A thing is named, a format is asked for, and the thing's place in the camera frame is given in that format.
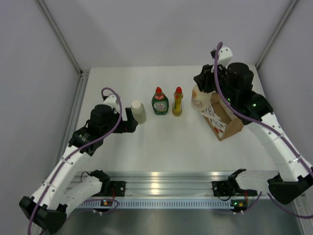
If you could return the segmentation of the cream lotion bottle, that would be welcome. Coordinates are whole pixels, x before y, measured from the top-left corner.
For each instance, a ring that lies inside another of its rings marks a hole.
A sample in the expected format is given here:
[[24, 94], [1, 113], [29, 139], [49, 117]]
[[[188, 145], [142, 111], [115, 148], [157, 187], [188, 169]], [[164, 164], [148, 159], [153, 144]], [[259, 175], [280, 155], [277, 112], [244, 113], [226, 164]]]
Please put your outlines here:
[[204, 111], [210, 104], [212, 93], [205, 93], [199, 90], [196, 84], [192, 89], [191, 105], [197, 111]]

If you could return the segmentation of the yellow dish soap bottle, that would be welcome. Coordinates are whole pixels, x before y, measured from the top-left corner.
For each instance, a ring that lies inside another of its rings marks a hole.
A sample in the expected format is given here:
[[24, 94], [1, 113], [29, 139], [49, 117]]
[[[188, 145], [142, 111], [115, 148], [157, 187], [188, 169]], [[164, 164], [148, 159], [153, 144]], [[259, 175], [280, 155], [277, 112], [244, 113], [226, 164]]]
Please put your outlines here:
[[177, 87], [174, 92], [174, 102], [172, 105], [172, 114], [179, 117], [182, 113], [183, 92], [181, 87]]

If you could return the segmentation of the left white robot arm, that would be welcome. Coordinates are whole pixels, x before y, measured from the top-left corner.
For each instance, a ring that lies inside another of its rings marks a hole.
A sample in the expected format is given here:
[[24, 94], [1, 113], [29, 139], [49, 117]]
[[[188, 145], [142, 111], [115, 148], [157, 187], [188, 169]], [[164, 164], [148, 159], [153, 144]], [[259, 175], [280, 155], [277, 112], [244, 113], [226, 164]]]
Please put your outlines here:
[[133, 133], [138, 125], [130, 108], [126, 108], [127, 120], [109, 105], [99, 104], [91, 111], [86, 124], [75, 131], [49, 177], [31, 196], [24, 196], [19, 206], [31, 223], [53, 235], [65, 224], [71, 212], [92, 196], [112, 196], [113, 183], [101, 170], [92, 171], [79, 185], [68, 186], [79, 167], [91, 159], [112, 133]]

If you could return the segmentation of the pale green white-capped bottle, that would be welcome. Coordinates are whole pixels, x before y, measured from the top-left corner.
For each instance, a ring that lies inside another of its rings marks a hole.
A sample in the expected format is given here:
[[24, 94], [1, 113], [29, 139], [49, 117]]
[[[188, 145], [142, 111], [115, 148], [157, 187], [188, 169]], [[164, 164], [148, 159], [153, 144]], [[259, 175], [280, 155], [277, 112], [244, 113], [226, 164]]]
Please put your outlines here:
[[146, 121], [145, 108], [139, 100], [134, 100], [131, 103], [131, 111], [138, 124], [143, 124]]

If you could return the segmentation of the green dish soap bottle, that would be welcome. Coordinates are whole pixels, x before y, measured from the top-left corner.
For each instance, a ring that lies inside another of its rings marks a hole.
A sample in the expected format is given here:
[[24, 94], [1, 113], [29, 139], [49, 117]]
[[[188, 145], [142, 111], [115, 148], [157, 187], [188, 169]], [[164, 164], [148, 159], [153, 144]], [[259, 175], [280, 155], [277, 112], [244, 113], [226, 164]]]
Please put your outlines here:
[[156, 92], [152, 98], [152, 108], [156, 115], [166, 115], [169, 109], [169, 100], [160, 87], [156, 88]]

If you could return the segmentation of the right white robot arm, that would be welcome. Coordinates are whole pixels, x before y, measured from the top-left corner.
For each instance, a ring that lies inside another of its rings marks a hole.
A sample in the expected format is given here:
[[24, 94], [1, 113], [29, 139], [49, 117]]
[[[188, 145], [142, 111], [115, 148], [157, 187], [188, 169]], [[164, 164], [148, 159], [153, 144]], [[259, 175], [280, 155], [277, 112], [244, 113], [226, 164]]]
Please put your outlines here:
[[231, 63], [216, 69], [204, 65], [194, 81], [199, 91], [215, 92], [226, 102], [226, 107], [256, 136], [278, 169], [275, 174], [239, 169], [226, 180], [228, 190], [232, 194], [265, 191], [287, 205], [313, 185], [313, 167], [290, 143], [266, 98], [253, 91], [253, 78], [248, 65]]

